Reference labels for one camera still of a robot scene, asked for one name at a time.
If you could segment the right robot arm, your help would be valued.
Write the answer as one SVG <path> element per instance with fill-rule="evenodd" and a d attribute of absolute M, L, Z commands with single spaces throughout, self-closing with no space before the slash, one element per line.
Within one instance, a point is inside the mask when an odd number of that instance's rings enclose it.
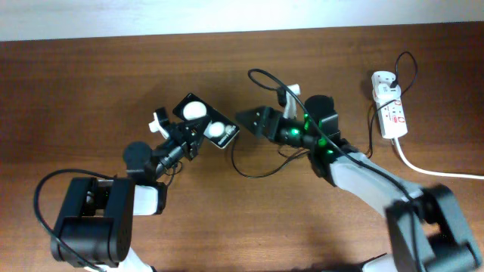
<path fill-rule="evenodd" d="M 335 271 L 475 271 L 483 256 L 452 191 L 443 184 L 422 187 L 372 163 L 340 135 L 332 98 L 310 97 L 304 119 L 271 107 L 236 113 L 257 137 L 302 147 L 315 174 L 366 202 L 385 219 L 392 251 Z"/>

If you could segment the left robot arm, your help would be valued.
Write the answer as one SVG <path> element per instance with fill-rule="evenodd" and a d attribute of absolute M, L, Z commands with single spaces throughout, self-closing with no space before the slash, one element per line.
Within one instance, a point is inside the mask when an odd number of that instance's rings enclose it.
<path fill-rule="evenodd" d="M 94 271 L 154 270 L 131 247 L 133 218 L 163 212 L 169 186 L 160 177 L 198 154 L 208 124 L 207 116 L 171 124 L 168 140 L 154 149 L 130 143 L 124 178 L 87 171 L 73 178 L 53 229 L 54 259 Z"/>

